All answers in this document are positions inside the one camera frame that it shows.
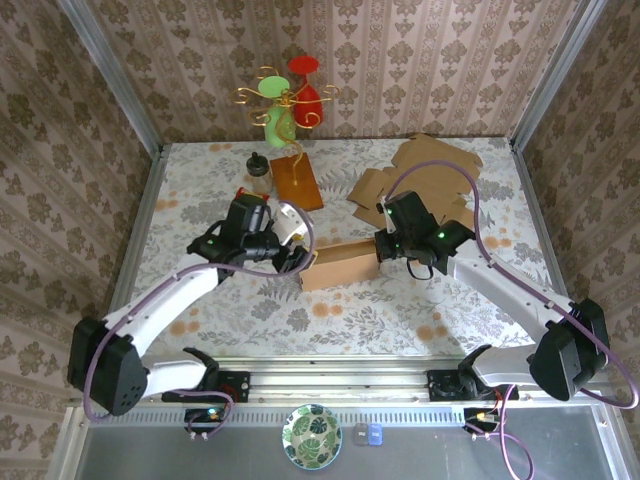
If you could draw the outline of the brown cardboard box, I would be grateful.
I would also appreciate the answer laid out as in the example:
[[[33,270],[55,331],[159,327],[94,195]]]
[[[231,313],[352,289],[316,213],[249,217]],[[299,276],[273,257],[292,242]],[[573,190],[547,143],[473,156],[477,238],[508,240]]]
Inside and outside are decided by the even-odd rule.
[[[377,278],[380,263],[372,238],[320,247],[311,266],[299,274],[304,292]]]
[[[425,134],[417,134],[400,145],[391,165],[381,170],[368,168],[356,182],[347,199],[357,205],[354,216],[379,229],[385,219],[376,205],[401,175],[411,167],[426,161],[446,160],[463,170],[473,179],[479,177],[483,163],[474,153],[459,149]],[[416,192],[427,210],[440,224],[456,220],[472,229],[473,209],[464,197],[472,191],[466,178],[446,166],[421,168],[404,178],[394,188],[395,194]]]

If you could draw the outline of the glass jar with black lid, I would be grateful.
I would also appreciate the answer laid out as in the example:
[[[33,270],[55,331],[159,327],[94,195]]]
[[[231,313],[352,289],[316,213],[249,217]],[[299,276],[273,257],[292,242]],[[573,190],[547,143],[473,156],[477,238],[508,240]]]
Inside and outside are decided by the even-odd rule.
[[[246,161],[246,169],[252,191],[261,195],[270,195],[273,189],[273,177],[267,158],[253,152]]]

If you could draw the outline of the floral printed table cover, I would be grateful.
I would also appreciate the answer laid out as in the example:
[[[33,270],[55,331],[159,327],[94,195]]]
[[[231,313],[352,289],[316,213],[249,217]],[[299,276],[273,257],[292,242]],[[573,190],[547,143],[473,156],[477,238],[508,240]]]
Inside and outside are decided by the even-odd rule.
[[[480,157],[481,236],[485,246],[539,284],[555,287],[546,245],[535,226],[515,157],[503,138],[458,139]],[[173,144],[164,153],[159,190],[133,288],[141,294],[223,218],[235,191],[248,184],[252,153],[274,157],[263,141]],[[429,276],[401,261],[378,278],[305,292],[296,277],[237,274],[192,304],[152,343],[153,355],[195,347],[209,355],[463,356],[483,344],[524,345],[508,315],[454,279]]]

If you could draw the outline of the green plastic goblet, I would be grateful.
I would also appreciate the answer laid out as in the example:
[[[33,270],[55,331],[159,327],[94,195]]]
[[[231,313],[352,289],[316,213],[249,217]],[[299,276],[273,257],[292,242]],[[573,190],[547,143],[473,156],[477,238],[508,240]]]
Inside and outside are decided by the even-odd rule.
[[[296,126],[292,115],[292,100],[289,81],[279,75],[263,78],[258,92],[272,101],[263,120],[265,138],[276,148],[284,148],[296,140]]]

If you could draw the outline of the red plastic goblet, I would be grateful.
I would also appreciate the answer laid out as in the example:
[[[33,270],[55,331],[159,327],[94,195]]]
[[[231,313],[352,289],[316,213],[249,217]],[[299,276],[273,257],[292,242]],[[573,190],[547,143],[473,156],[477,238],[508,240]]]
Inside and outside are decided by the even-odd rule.
[[[315,128],[323,121],[323,107],[319,94],[309,83],[309,76],[317,71],[319,62],[315,57],[303,55],[292,58],[288,67],[302,81],[296,92],[294,119],[302,128]]]

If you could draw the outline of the leaf pattern bowl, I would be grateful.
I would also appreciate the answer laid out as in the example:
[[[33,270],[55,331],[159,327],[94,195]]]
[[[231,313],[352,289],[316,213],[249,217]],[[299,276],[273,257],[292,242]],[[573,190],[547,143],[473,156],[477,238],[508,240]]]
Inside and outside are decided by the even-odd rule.
[[[305,404],[286,418],[282,446],[287,458],[306,471],[333,463],[342,449],[343,431],[338,416],[320,404]]]

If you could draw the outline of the grey metal shelf plate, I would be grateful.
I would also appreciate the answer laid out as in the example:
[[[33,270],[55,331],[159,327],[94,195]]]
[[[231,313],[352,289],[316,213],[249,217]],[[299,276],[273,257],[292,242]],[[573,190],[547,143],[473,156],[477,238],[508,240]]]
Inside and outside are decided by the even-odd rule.
[[[505,444],[463,426],[382,426],[381,446],[357,446],[354,426],[342,426],[341,452],[317,471],[287,458],[283,426],[226,425],[210,440],[191,439],[183,425],[90,426],[72,448],[78,465],[60,480],[640,480],[612,416],[588,404],[512,406]]]

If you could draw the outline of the aluminium table side rail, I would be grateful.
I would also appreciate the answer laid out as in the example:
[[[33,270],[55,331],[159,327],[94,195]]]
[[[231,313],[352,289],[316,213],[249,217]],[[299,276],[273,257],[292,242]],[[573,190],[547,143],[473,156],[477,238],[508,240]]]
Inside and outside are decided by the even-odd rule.
[[[519,258],[519,269],[540,285],[541,290],[569,297],[524,159],[515,149],[512,155],[520,179],[521,197],[526,201],[526,225],[534,227],[536,233],[536,238],[529,235],[527,242],[516,242],[514,251]]]
[[[106,341],[104,347],[111,340],[115,340],[116,333],[131,334],[129,340],[133,341],[132,346],[137,349],[137,355],[142,358],[153,340],[161,333],[161,330],[169,325],[169,320],[161,321],[158,311],[151,313],[151,296],[146,297],[151,291],[147,290],[142,297],[132,298],[135,282],[141,265],[142,254],[146,244],[147,235],[153,218],[159,191],[165,178],[168,154],[171,147],[163,147],[161,152],[154,158],[149,170],[143,195],[139,204],[135,222],[123,258],[123,263],[115,285],[115,290],[110,304],[110,312],[119,315],[119,320],[109,331],[113,337],[104,337]],[[95,352],[94,360],[98,361],[106,349],[102,348]]]

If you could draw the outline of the long aluminium base rail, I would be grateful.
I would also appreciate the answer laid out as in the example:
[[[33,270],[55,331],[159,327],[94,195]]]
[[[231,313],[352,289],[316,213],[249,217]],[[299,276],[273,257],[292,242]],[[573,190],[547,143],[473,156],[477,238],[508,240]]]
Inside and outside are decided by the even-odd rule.
[[[227,358],[216,362],[219,371],[251,374],[247,403],[433,402],[426,387],[425,372],[457,368],[453,360],[418,357]],[[193,389],[207,371],[205,362],[190,352],[172,358],[157,357],[151,366],[132,357],[114,362],[104,360],[92,375],[88,368],[86,360],[71,360],[67,380],[74,388],[88,392],[87,405],[98,404],[112,416],[121,416],[141,402],[161,399],[167,392],[195,396]],[[225,403],[183,404],[195,407]]]

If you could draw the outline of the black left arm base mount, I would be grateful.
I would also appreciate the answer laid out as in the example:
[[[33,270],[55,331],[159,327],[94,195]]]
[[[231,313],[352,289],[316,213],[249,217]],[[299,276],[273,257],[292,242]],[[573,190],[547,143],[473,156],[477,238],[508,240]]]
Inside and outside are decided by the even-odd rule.
[[[251,387],[251,374],[247,371],[218,371],[207,373],[200,384],[193,389],[195,396],[178,393],[163,393],[165,403],[216,403],[226,402],[223,397],[205,394],[205,391],[222,392],[231,397],[234,403],[247,403]]]

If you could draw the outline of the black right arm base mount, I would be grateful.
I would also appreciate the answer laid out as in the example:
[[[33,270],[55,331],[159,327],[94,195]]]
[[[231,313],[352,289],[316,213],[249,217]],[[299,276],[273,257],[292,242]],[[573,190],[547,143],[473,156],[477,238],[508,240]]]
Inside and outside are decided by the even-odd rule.
[[[433,402],[500,400],[507,393],[506,384],[490,387],[472,371],[432,369],[425,374]]]

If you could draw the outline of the aluminium frame post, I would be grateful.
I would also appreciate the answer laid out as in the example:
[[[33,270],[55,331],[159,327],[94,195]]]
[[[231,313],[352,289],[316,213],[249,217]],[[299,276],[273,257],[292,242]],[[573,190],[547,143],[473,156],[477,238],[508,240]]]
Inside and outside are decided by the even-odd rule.
[[[163,141],[148,116],[140,95],[126,75],[116,51],[92,13],[87,0],[58,0],[64,14],[103,76],[139,141],[151,157],[162,151]]]
[[[511,135],[510,145],[513,151],[522,152],[533,136],[607,2],[608,0],[579,0],[572,19]]]

